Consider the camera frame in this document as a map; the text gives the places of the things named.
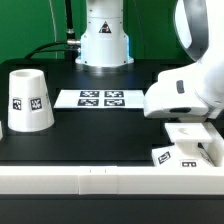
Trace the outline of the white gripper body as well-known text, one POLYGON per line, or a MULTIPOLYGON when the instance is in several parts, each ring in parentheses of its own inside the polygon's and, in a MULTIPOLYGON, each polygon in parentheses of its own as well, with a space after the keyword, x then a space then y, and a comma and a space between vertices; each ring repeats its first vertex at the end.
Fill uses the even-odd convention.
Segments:
POLYGON ((144 97, 147 118, 216 119, 224 111, 224 63, 163 71, 144 97))

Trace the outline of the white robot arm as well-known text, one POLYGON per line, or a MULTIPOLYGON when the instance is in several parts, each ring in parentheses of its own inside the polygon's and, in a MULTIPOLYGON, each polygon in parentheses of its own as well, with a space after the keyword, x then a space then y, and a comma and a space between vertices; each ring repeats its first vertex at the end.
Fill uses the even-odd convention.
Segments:
MULTIPOLYGON (((86 6, 76 63, 96 70, 132 64, 123 0, 86 0, 86 6)), ((174 27, 193 63, 158 75, 145 94, 144 116, 215 119, 224 111, 224 0, 177 0, 174 27)))

